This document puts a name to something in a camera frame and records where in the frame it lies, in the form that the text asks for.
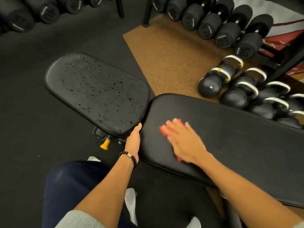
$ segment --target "yellow adjustment knob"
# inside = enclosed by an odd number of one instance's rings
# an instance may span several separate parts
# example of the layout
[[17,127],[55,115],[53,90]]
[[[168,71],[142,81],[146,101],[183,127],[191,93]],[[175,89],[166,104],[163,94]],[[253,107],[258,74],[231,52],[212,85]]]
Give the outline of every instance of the yellow adjustment knob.
[[109,144],[110,144],[110,140],[106,139],[105,142],[100,146],[100,148],[102,148],[104,150],[108,150],[109,149]]

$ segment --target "sleeve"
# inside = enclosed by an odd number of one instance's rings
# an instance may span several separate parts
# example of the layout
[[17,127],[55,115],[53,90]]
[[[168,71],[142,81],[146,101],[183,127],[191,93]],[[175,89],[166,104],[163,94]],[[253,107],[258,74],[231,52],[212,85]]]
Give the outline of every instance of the sleeve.
[[304,228],[304,222],[300,222],[298,225],[294,226],[293,228]]
[[80,211],[68,212],[55,228],[106,228],[91,215]]

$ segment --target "shoe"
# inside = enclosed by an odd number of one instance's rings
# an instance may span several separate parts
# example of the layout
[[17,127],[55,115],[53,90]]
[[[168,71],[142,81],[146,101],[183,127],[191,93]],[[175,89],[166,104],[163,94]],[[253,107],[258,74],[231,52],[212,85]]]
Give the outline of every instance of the shoe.
[[94,156],[90,156],[90,157],[88,158],[88,161],[101,162],[97,157],[94,157]]
[[135,215],[136,192],[133,188],[128,188],[125,195],[125,203],[130,214],[131,222],[137,226]]
[[193,217],[186,228],[202,228],[201,223],[197,217]]

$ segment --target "black leather upholstery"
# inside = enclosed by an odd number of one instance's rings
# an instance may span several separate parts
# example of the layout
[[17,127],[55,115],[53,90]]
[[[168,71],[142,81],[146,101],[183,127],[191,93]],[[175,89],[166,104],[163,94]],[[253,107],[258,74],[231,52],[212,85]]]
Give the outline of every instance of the black leather upholstery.
[[141,155],[151,164],[206,185],[196,166],[179,163],[159,126],[188,121],[209,152],[228,168],[286,204],[304,206],[304,131],[246,111],[176,94],[150,102],[141,130]]
[[64,103],[116,137],[140,122],[149,101],[149,87],[142,80],[83,53],[55,61],[45,81]]

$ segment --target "person's right arm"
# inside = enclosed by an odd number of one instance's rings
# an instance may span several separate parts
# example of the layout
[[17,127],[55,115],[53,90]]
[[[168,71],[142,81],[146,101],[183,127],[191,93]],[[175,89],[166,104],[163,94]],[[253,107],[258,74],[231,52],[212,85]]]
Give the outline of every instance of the person's right arm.
[[249,228],[291,228],[303,219],[269,194],[233,172],[206,150],[200,137],[186,122],[174,119],[163,129],[174,153],[182,160],[199,166],[217,185]]

